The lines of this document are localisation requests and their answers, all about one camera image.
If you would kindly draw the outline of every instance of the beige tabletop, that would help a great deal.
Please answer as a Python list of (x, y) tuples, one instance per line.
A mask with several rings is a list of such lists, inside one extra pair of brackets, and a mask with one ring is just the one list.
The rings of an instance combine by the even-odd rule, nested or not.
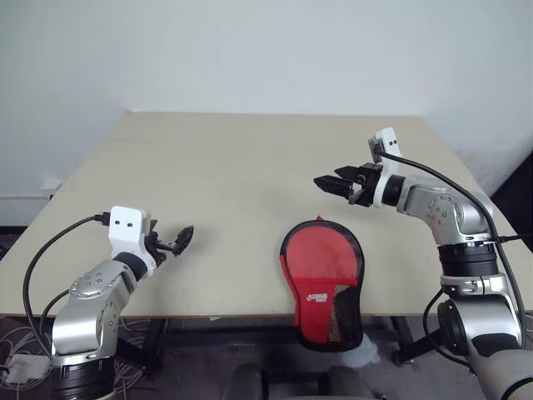
[[(140, 282), (124, 316), (293, 313), (278, 260), (281, 241), (317, 215), (345, 225), (361, 243), (363, 313), (421, 313), (440, 286), (429, 228), (393, 207), (350, 206), (312, 181), (338, 167), (370, 162), (366, 140), (385, 127), (395, 128), (405, 157), (480, 191), (421, 117), (129, 113), (0, 262), (0, 313), (23, 313), (26, 267), (52, 235), (113, 205), (148, 210), (163, 238), (195, 227), (190, 247)], [(400, 173), (422, 174), (409, 167)], [(500, 234), (513, 234), (495, 213)], [(531, 309), (531, 253), (521, 241), (505, 246)], [(95, 222), (54, 245), (32, 277), (34, 312), (110, 250), (107, 228)]]

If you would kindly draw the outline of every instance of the silver robot arm segment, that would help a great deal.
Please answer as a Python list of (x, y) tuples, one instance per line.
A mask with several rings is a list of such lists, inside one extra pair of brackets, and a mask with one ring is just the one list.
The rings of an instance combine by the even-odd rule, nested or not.
[[(350, 204), (385, 204), (424, 221), (439, 251), (441, 288), (449, 296), (438, 306), (446, 348), (467, 359), (488, 399), (533, 398), (533, 352), (519, 344), (521, 325), (506, 275), (498, 271), (485, 217), (439, 179), (396, 175), (397, 162), (376, 153), (378, 148), (381, 154), (400, 154), (391, 128), (381, 130), (369, 144), (374, 163), (338, 168), (339, 177), (318, 177), (315, 184)], [(361, 189), (354, 191), (354, 183)], [(492, 214), (490, 200), (474, 195)]]
[(67, 305), (52, 329), (52, 397), (113, 398), (114, 355), (118, 323), (137, 282), (149, 278), (166, 259), (158, 250), (179, 255), (191, 241), (193, 227), (175, 242), (162, 242), (155, 220), (143, 210), (114, 207), (109, 216), (113, 259), (77, 278)]

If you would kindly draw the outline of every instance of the white wall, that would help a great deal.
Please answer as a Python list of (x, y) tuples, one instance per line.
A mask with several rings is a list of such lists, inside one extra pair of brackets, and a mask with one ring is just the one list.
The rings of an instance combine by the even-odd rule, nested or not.
[[(424, 115), (492, 193), (533, 148), (531, 18), (527, 0), (4, 1), (0, 193), (66, 178), (128, 109)], [(0, 224), (40, 207), (0, 201)]]

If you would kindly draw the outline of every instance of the printed logo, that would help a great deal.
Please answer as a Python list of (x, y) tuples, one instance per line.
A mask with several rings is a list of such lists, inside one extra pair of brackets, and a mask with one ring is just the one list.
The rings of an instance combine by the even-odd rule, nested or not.
[(308, 302), (315, 300), (317, 303), (325, 303), (327, 300), (327, 293), (308, 294), (306, 300)]

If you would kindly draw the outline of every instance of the table tennis paddle cover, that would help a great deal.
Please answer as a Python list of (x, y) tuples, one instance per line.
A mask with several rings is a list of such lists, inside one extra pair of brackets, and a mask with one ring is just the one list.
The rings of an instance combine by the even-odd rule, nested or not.
[(321, 218), (302, 222), (286, 235), (280, 261), (296, 301), (300, 342), (322, 352), (359, 346), (365, 261), (353, 233)]

